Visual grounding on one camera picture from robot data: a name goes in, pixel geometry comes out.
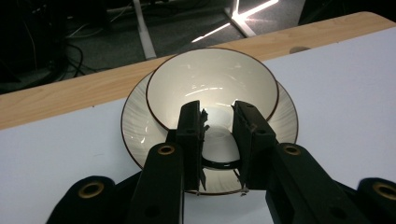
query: white plate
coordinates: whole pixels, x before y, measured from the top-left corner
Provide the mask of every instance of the white plate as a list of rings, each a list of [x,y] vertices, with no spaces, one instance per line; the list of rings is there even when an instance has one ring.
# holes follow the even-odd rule
[[[146,88],[149,74],[132,90],[121,116],[122,137],[129,153],[140,167],[144,167],[149,150],[165,141],[167,131],[149,113],[146,104]],[[295,143],[298,132],[297,113],[288,93],[278,83],[279,102],[274,115],[268,121],[280,143]],[[206,191],[201,194],[218,195],[238,192],[241,188],[233,171],[205,169]]]
[[[269,119],[278,101],[276,79],[256,59],[230,49],[196,49],[167,60],[151,76],[148,108],[165,129],[177,127],[180,108],[195,100],[209,114],[207,125],[233,126],[236,101],[255,105]]]

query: plate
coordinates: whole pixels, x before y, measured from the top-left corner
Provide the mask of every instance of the plate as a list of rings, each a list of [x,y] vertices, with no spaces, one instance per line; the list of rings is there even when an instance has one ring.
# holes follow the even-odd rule
[[[121,115],[121,131],[124,144],[133,160],[144,167],[149,150],[165,141],[167,131],[149,113],[146,103],[146,88],[152,73],[143,78],[125,101]],[[295,106],[285,89],[279,87],[279,101],[275,113],[268,123],[276,132],[280,143],[295,143],[298,134],[298,119]],[[204,169],[206,191],[204,195],[220,195],[240,191],[240,184],[231,170],[215,171]]]
[[[162,63],[146,91],[152,116],[165,129],[176,129],[180,108],[199,100],[209,114],[205,124],[233,127],[236,101],[255,105],[269,119],[276,110],[278,87],[258,60],[230,49],[196,49]]]

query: table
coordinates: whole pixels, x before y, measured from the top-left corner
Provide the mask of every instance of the table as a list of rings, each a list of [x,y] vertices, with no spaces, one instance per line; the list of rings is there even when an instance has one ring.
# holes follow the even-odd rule
[[[394,34],[394,29],[389,29],[392,27],[395,27],[394,22],[372,13],[362,12],[268,35],[259,35],[225,43],[216,47],[236,49],[252,55],[260,61],[266,61],[266,64],[270,65],[270,67],[277,68],[276,73],[281,78],[280,81],[282,84],[285,83],[288,85],[287,87],[293,87],[290,83],[292,84],[293,79],[296,81],[296,77],[288,78],[287,76],[282,76],[284,72],[282,71],[282,66],[276,66],[276,64],[283,61],[276,60],[276,58],[290,54],[290,50],[295,47],[314,49],[338,42],[345,44],[347,42],[345,40],[347,39],[384,30],[393,32]],[[2,159],[0,162],[0,179],[3,180],[3,189],[0,191],[0,222],[42,223],[48,217],[50,209],[70,187],[66,186],[66,184],[71,185],[79,178],[86,177],[87,174],[90,174],[90,172],[87,172],[87,170],[91,169],[90,167],[96,169],[94,170],[96,174],[107,175],[108,170],[106,167],[101,168],[100,166],[103,162],[108,164],[113,171],[116,170],[122,173],[122,175],[118,175],[118,179],[115,179],[116,182],[121,181],[122,177],[125,178],[136,172],[138,167],[134,165],[125,152],[126,150],[122,142],[114,141],[113,138],[120,140],[120,128],[118,125],[113,127],[112,124],[119,122],[120,111],[118,111],[118,108],[122,107],[124,98],[128,96],[131,89],[142,77],[154,70],[165,60],[166,58],[161,58],[144,63],[132,64],[95,75],[1,95],[0,139],[2,141],[0,140],[0,142],[2,143],[0,147],[3,147],[3,150],[0,151]],[[298,65],[298,61],[295,61],[290,66],[296,65]],[[291,91],[290,93],[295,91],[293,88],[288,88],[288,90]],[[302,99],[298,99],[298,94],[292,94],[292,96],[295,96],[297,101]],[[96,110],[100,110],[103,107],[116,108],[116,110],[109,111],[111,113],[105,114],[95,113]],[[83,119],[83,122],[78,124],[70,122],[76,121],[76,116],[86,116],[87,114],[92,116],[92,119]],[[64,127],[57,129],[58,124],[62,124]],[[309,124],[309,122],[304,122],[305,124],[316,125],[315,123]],[[117,129],[117,132],[111,130],[112,138],[109,141],[105,139],[106,141],[104,142],[84,142],[84,139],[88,135],[93,135],[92,132],[87,132],[90,127],[99,127],[95,130],[96,133],[94,134],[98,134],[98,132],[99,134],[108,134],[106,133],[106,128],[109,126]],[[18,142],[20,138],[12,139],[14,136],[19,136],[20,132],[24,133],[29,127],[35,127],[34,131],[36,132],[30,131],[27,133],[37,136],[37,139],[32,142],[33,148],[26,146],[30,143],[25,143],[23,140]],[[46,139],[46,135],[41,134],[50,132],[55,132],[52,136],[56,136],[56,141]],[[309,143],[306,141],[306,136],[307,133],[301,136],[303,143]],[[45,144],[44,149],[40,147],[41,143]],[[111,149],[116,149],[118,152],[113,153],[113,150],[95,151],[97,147],[102,147],[102,145],[105,145],[105,147],[114,147]],[[12,151],[10,146],[15,148],[20,147],[23,150]],[[87,164],[83,165],[81,164],[86,158],[83,157],[85,152],[80,151],[82,149],[92,151],[93,155],[89,162],[85,162]],[[62,155],[60,157],[61,160],[59,158],[57,161],[54,159],[53,156],[57,155]],[[383,154],[382,156],[386,158],[387,156],[389,157],[389,154]],[[327,165],[329,162],[333,163],[328,158],[329,155],[324,155],[323,157],[321,154],[318,154],[318,157],[317,155],[314,155],[314,157],[320,160],[320,164],[322,164],[322,161],[324,161],[324,165]],[[57,173],[47,172],[51,168],[62,170],[62,167],[64,169],[73,169],[73,172],[63,172],[62,176],[57,175]],[[46,176],[41,176],[39,181],[35,181],[35,176],[42,175],[40,172],[46,173]],[[21,177],[8,176],[9,174],[20,175]],[[18,185],[18,183],[24,183],[26,188]],[[214,222],[213,220],[210,221],[210,219],[205,222],[205,218],[214,218],[213,215],[202,216],[203,212],[208,214],[212,212],[211,209],[214,207],[218,209],[218,217],[215,217],[216,222],[254,223],[251,221],[259,220],[265,223],[264,219],[271,220],[267,216],[268,210],[260,192],[250,192],[243,199],[238,195],[229,197],[200,197],[200,200],[195,199],[196,197],[193,195],[186,195],[186,223],[197,223],[197,219],[202,221],[202,223]]]

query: white bowl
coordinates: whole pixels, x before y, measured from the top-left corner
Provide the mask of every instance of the white bowl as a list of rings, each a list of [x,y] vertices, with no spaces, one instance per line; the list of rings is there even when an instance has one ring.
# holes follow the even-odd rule
[[[124,144],[132,158],[141,168],[145,166],[149,150],[166,139],[167,131],[159,125],[149,113],[146,104],[146,88],[151,74],[146,76],[132,90],[125,101],[121,115],[121,131]],[[279,86],[279,103],[274,115],[268,120],[276,132],[280,143],[295,143],[298,133],[298,120],[294,104]],[[232,170],[215,171],[204,169],[206,191],[201,187],[201,194],[219,195],[238,192],[241,185]]]
[[[177,127],[180,108],[199,100],[208,125],[233,126],[235,100],[255,105],[269,119],[278,87],[272,73],[254,58],[229,49],[197,49],[157,68],[148,82],[148,108],[165,129]]]

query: bowl rim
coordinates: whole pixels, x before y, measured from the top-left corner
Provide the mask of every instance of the bowl rim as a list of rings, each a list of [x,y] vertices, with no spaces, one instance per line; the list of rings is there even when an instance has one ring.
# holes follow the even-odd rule
[[[277,85],[278,81],[276,80],[276,77],[274,76],[274,74],[271,72],[271,70],[270,70],[263,62],[261,62],[260,60],[258,60],[258,59],[256,59],[256,58],[253,58],[252,56],[246,54],[245,52],[241,52],[241,51],[238,51],[238,50],[235,50],[235,49],[226,49],[226,48],[217,48],[217,47],[214,47],[214,48],[192,49],[192,50],[188,50],[188,51],[185,51],[185,52],[182,52],[182,53],[179,53],[179,54],[175,54],[175,55],[171,56],[170,58],[166,59],[166,60],[165,60],[164,62],[162,62],[157,68],[155,68],[155,69],[152,71],[152,75],[151,75],[151,77],[149,78],[149,80],[148,80],[148,85],[147,85],[147,87],[146,87],[146,104],[148,105],[148,110],[149,110],[149,113],[152,115],[152,117],[154,117],[154,119],[155,119],[162,127],[164,127],[166,131],[169,131],[169,130],[170,130],[168,127],[166,127],[165,124],[163,124],[163,123],[157,118],[157,116],[155,115],[155,113],[152,111],[151,106],[150,106],[150,103],[149,103],[149,84],[150,84],[152,78],[154,77],[154,75],[156,74],[156,72],[157,72],[164,64],[168,63],[170,60],[176,58],[177,56],[180,56],[180,55],[183,55],[183,54],[187,54],[187,53],[192,52],[192,51],[207,50],[207,49],[209,49],[209,50],[211,50],[211,49],[221,49],[221,50],[228,50],[228,51],[240,53],[240,54],[245,55],[245,56],[249,57],[250,59],[256,61],[257,63],[261,64],[262,67],[264,67],[264,68],[269,72],[269,74],[271,75],[271,77],[274,79],[274,82],[275,82],[275,85],[276,85],[276,102],[275,102],[274,108],[272,109],[271,113],[268,115],[267,118],[265,118],[265,120],[268,121],[268,120],[274,115],[274,113],[275,113],[275,111],[276,111],[276,108],[277,108],[277,105],[278,105],[278,103],[279,103],[279,87],[278,87],[278,85]]]

